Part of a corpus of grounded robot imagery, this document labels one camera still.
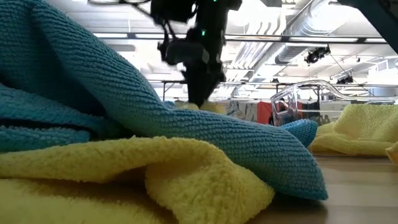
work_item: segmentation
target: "cable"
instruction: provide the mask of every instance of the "cable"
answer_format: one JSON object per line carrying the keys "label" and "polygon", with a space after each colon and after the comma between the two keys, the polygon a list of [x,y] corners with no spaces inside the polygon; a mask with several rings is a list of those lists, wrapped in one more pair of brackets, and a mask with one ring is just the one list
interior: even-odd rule
{"label": "cable", "polygon": [[[150,18],[155,20],[155,18],[149,12],[147,12],[147,11],[143,10],[141,7],[139,7],[141,4],[144,4],[144,3],[147,3],[147,2],[150,2],[150,1],[151,0],[143,0],[143,1],[140,1],[140,2],[127,2],[126,0],[119,0],[119,3],[130,4],[134,9],[137,9],[138,11],[142,12],[146,16],[149,16]],[[177,38],[172,26],[170,25],[170,21],[167,18],[164,18],[163,22],[160,22],[159,24],[162,26],[162,29],[164,31],[164,40],[166,42],[169,41],[169,33],[171,34],[173,39]]]}
{"label": "cable", "polygon": [[[343,67],[337,62],[337,60],[334,58],[334,56],[332,54],[330,54],[330,56],[332,57],[332,59],[336,62],[336,64],[342,69],[342,71],[347,74],[349,77],[353,78],[352,75],[350,75],[345,69],[343,69]],[[354,78],[353,81],[359,85],[362,89],[364,89],[365,91],[367,91],[371,96],[374,96],[373,93],[371,93],[368,89],[366,89],[365,87],[361,86],[361,84],[359,84]]]}

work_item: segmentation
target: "yellow microfiber towel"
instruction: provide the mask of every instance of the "yellow microfiber towel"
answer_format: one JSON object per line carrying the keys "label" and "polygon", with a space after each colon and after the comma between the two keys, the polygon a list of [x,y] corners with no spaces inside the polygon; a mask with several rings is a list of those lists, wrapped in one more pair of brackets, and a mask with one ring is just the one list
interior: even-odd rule
{"label": "yellow microfiber towel", "polygon": [[7,224],[244,223],[274,196],[217,147],[182,138],[0,154],[0,178]]}
{"label": "yellow microfiber towel", "polygon": [[309,149],[347,155],[385,156],[397,162],[398,106],[348,105],[339,119],[320,126]]}
{"label": "yellow microfiber towel", "polygon": [[190,109],[190,110],[204,110],[204,111],[209,111],[213,113],[218,113],[218,114],[226,114],[225,108],[223,105],[214,103],[214,102],[209,102],[205,101],[204,104],[199,108],[196,104],[194,103],[176,103],[176,106],[181,109]]}

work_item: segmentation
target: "ceiling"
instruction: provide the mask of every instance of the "ceiling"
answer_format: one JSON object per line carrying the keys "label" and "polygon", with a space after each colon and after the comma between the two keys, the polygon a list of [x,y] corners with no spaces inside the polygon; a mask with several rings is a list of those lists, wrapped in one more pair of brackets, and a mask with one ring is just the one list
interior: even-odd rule
{"label": "ceiling", "polygon": [[[84,0],[47,1],[93,33],[162,32],[151,19],[129,6],[94,7],[87,5]],[[280,35],[282,32],[288,32],[288,29],[285,30],[285,28],[291,27],[293,20],[298,23],[300,17],[295,18],[295,15],[310,2],[309,0],[284,0],[283,2],[290,3],[284,4],[282,8],[274,8],[266,7],[261,1],[243,0],[239,12],[230,12],[226,33]],[[149,4],[143,5],[143,8],[149,11]],[[339,8],[338,12],[340,11],[345,16],[336,17],[331,8],[327,8],[326,12],[328,13],[320,13],[320,16],[315,18],[316,23],[311,26],[318,26],[317,29],[334,26],[333,32],[328,34],[332,36],[379,37],[375,28],[358,10],[352,8],[345,10],[348,11],[341,11]],[[193,25],[193,21],[191,20],[187,25],[176,23],[172,25],[176,33],[185,33]],[[140,69],[149,80],[182,79],[177,68],[161,62],[160,53],[156,48],[157,40],[105,40],[105,42]],[[273,78],[278,78],[280,82],[289,83],[308,79],[331,80],[331,83],[335,83],[337,78],[345,75],[344,69],[354,77],[356,82],[369,83],[369,68],[386,58],[396,56],[396,53],[388,45],[330,44],[332,57],[326,56],[319,62],[308,66],[303,61],[304,56],[313,47],[304,47],[304,50],[305,48],[307,50],[295,56],[287,65],[281,66],[275,64],[275,55],[271,54],[273,49],[277,49],[278,44],[228,42],[221,56],[222,61],[229,63],[230,69],[226,72],[228,81],[269,82]],[[264,59],[266,56],[270,56],[267,61]],[[163,84],[152,83],[156,92],[163,95]],[[398,79],[389,80],[389,83],[398,84]],[[274,90],[256,88],[257,86],[250,88],[247,86],[222,86],[215,91],[213,97],[224,98],[232,95],[269,98],[275,93]],[[167,91],[166,96],[186,97],[186,92],[186,87],[183,85],[173,85]]]}

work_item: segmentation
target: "ceiling pipe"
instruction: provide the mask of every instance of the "ceiling pipe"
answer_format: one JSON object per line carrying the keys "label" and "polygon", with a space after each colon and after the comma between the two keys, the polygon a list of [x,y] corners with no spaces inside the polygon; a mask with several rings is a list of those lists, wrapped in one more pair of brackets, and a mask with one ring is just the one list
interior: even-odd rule
{"label": "ceiling pipe", "polygon": [[[261,30],[263,30],[264,26],[268,26],[268,24],[266,24],[264,22],[250,23],[247,34],[262,34]],[[250,42],[250,43],[245,42],[245,43],[243,43],[243,45],[241,45],[241,48],[238,53],[238,57],[236,57],[232,62],[233,67],[244,68],[242,66],[242,64],[243,64],[244,60],[247,59],[249,54],[253,51],[254,44],[255,43],[253,43],[253,42]]]}
{"label": "ceiling pipe", "polygon": [[[267,35],[279,35],[286,29],[286,15],[284,9],[280,8],[279,15],[271,22],[270,29],[267,30]],[[259,43],[257,51],[252,55],[250,60],[247,61],[248,68],[252,68],[265,54],[271,43]]]}
{"label": "ceiling pipe", "polygon": [[[307,9],[307,7],[309,7],[309,5],[311,5],[313,0],[309,0],[309,2],[296,14],[294,15],[294,17],[290,20],[290,21],[286,21],[286,14],[284,13],[284,9],[280,8],[280,12],[279,12],[279,18],[277,20],[277,28],[274,30],[270,30],[272,33],[267,33],[267,34],[273,34],[273,35],[280,35],[282,34],[282,32],[287,28],[287,27],[291,27],[292,24],[297,20],[297,18],[299,16],[301,16],[303,14],[303,12]],[[257,52],[254,54],[252,60],[249,63],[249,68],[253,68],[254,72],[252,72],[251,77],[249,78],[250,81],[252,82],[263,82],[265,80],[265,78],[256,78],[256,73],[258,71],[258,65],[260,61],[262,61],[262,63],[260,63],[262,66],[268,66],[273,64],[276,65],[275,67],[273,67],[273,69],[275,70],[275,73],[278,73],[279,71],[281,71],[285,66],[284,65],[279,65],[277,63],[267,63],[264,61],[264,59],[268,59],[265,58],[266,56],[266,52],[273,46],[273,43],[261,43]],[[239,91],[244,90],[244,87],[240,86],[235,88],[232,92],[231,95],[239,95]]]}
{"label": "ceiling pipe", "polygon": [[[348,6],[330,5],[329,0],[313,0],[307,7],[297,16],[283,35],[330,35],[347,22],[350,17],[348,10],[352,8]],[[289,64],[295,57],[306,51],[306,46],[288,46],[286,44],[272,44],[269,50],[264,54],[263,58],[254,67],[255,73],[264,81],[266,78],[272,77],[285,67],[269,68],[263,66],[264,63]]]}
{"label": "ceiling pipe", "polygon": [[[258,32],[258,34],[266,34],[266,32],[272,27],[272,23],[271,22],[261,22],[262,26]],[[258,52],[259,50],[259,45],[261,45],[262,43],[257,42],[257,43],[249,43],[251,44],[250,48],[249,48],[249,53],[247,55],[245,55],[245,57],[242,59],[241,63],[239,64],[240,67],[242,68],[248,68],[248,66],[246,65],[248,60],[251,59],[251,57]]]}

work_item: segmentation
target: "teal microfiber towel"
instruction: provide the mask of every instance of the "teal microfiber towel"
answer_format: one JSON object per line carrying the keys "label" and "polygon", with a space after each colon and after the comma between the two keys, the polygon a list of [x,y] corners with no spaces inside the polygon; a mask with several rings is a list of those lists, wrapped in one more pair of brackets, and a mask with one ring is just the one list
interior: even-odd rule
{"label": "teal microfiber towel", "polygon": [[0,31],[3,152],[118,138],[126,130],[194,138],[218,146],[276,191],[327,198],[305,148],[315,123],[277,128],[166,104],[128,61],[45,1],[0,1]]}

